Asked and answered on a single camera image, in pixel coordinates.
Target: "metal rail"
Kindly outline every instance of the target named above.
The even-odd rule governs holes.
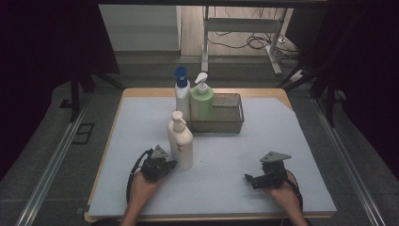
[[[359,200],[363,205],[364,211],[369,217],[370,222],[374,226],[385,226],[385,222],[379,213],[378,207],[376,206],[375,201],[370,194],[370,191],[361,180],[359,173],[355,168],[355,165],[353,164],[348,152],[343,145],[343,142],[340,139],[340,136],[338,135],[335,128],[332,128],[329,125],[325,117],[325,109],[323,108],[321,101],[318,99],[312,99],[312,101],[316,106],[320,121],[322,122],[328,133],[328,136],[333,142],[334,149],[343,164],[343,168],[345,169],[346,174],[348,175],[349,180],[352,184],[352,187],[355,189],[355,192],[357,193]]]
[[[55,153],[50,159],[46,169],[44,170],[44,173],[41,175],[35,189],[33,190],[28,202],[26,203],[26,206],[24,207],[23,212],[21,213],[15,225],[32,225],[36,215],[40,210],[41,205],[43,204],[44,198],[46,197],[47,192],[50,189],[54,178],[56,177],[58,169],[62,164],[62,160],[64,159],[64,156],[71,145],[73,136],[76,133],[79,124],[87,111],[90,99],[90,94],[88,94],[88,96],[84,98],[81,111],[77,115],[76,120],[74,122],[71,122],[68,126],[67,131],[59,142]]]

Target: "black curtain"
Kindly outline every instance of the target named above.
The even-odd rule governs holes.
[[[119,73],[98,5],[90,1],[0,3],[0,176],[18,158],[55,87],[87,67]]]
[[[399,178],[399,13],[371,1],[336,65],[343,109]]]

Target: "lotion bottle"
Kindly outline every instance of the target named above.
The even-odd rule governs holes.
[[[177,68],[174,74],[176,77],[176,110],[183,113],[185,121],[190,121],[190,82],[187,80],[185,74],[185,67]]]
[[[190,169],[193,159],[193,134],[185,126],[183,113],[174,111],[172,120],[168,123],[168,138],[173,158],[183,170]]]
[[[200,73],[196,79],[197,86],[191,89],[191,120],[207,121],[212,116],[212,108],[214,103],[214,91],[205,81],[208,78],[207,73]]]

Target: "table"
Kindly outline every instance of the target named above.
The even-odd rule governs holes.
[[[295,174],[301,187],[305,216],[331,217],[336,212],[335,205],[285,91],[215,89],[214,92],[241,94],[246,119],[241,133],[194,134],[193,168],[174,169],[142,211],[140,220],[283,218],[284,213],[271,198],[259,189],[252,189],[244,179],[244,173],[262,175],[259,159],[268,151],[293,157],[285,161],[285,166]],[[123,92],[88,201],[87,221],[122,216],[127,178],[138,156],[156,144],[170,153],[166,125],[174,107],[174,89]],[[261,133],[255,129],[257,125],[261,126]]]

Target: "white cylindrical bottle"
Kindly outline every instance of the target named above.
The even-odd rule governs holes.
[[[168,123],[168,138],[173,158],[183,170],[190,169],[194,164],[193,134],[185,126],[183,113],[175,111]]]
[[[185,67],[177,68],[174,74],[176,77],[176,110],[182,111],[185,121],[190,121],[190,81],[187,80],[185,74]]]

